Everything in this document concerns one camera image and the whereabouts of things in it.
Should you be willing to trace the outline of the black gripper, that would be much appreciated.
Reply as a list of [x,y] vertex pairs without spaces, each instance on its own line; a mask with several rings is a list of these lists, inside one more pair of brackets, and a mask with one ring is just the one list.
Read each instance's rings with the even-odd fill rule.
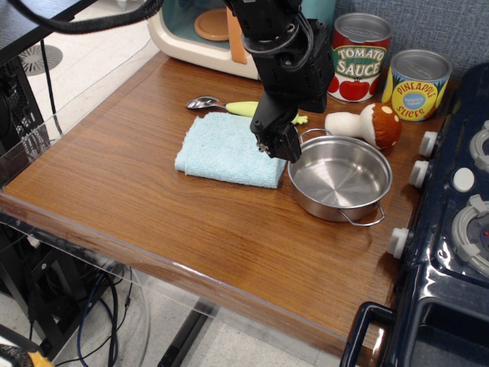
[[302,109],[324,112],[333,78],[329,30],[317,19],[292,18],[276,34],[244,34],[263,94],[251,131],[259,152],[297,162],[302,154],[292,120]]

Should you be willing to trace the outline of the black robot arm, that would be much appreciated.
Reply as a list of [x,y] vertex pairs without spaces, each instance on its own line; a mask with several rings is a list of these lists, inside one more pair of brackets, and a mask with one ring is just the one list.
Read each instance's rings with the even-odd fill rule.
[[309,19],[299,1],[227,1],[264,91],[250,129],[260,151],[291,163],[301,157],[293,119],[321,113],[335,75],[329,29]]

